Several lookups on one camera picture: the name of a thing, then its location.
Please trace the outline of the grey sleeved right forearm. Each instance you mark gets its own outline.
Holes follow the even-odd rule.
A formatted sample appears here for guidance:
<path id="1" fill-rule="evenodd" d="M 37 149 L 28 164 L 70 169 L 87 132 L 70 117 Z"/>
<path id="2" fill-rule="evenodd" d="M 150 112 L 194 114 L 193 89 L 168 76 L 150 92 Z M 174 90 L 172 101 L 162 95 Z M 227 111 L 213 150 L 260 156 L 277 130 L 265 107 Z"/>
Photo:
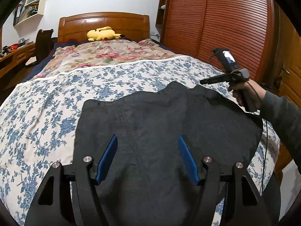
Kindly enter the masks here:
<path id="1" fill-rule="evenodd" d="M 268 91 L 262 100 L 260 115 L 271 123 L 298 169 L 300 169 L 300 108 L 286 97 L 279 97 Z"/>

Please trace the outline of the person's right hand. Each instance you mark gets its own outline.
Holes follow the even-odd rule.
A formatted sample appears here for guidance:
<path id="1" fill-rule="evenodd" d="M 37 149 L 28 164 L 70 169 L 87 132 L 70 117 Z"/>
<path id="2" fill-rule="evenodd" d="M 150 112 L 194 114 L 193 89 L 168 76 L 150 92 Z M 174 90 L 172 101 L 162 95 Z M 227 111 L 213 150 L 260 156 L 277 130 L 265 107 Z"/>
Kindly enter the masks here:
<path id="1" fill-rule="evenodd" d="M 243 93 L 246 98 L 250 99 L 250 102 L 256 110 L 261 109 L 262 101 L 266 95 L 266 90 L 253 80 L 231 84 L 228 87 L 228 92 L 232 92 L 237 103 L 245 108 L 241 95 Z"/>

